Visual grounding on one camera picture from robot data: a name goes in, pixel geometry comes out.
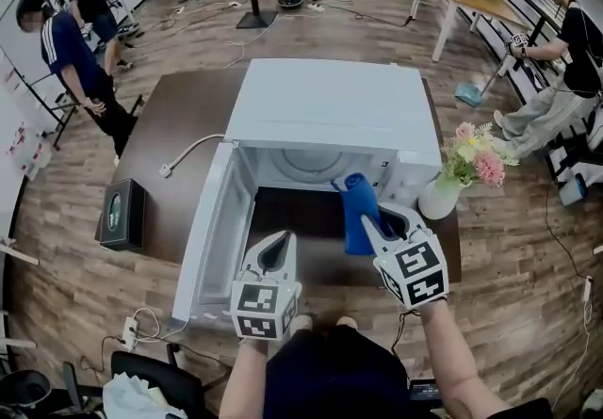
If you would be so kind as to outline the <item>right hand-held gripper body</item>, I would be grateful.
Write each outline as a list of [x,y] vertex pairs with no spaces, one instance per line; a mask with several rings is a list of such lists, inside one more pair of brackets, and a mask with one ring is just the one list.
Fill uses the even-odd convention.
[[394,235],[394,250],[375,256],[384,287],[407,309],[448,297],[448,264],[440,241],[414,209],[380,203],[380,218]]

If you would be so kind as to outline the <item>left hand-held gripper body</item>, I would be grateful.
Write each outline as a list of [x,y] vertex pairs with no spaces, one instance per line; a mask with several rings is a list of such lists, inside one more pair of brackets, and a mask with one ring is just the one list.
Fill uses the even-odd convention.
[[297,236],[271,234],[246,252],[232,283],[230,316],[241,339],[280,341],[297,314]]

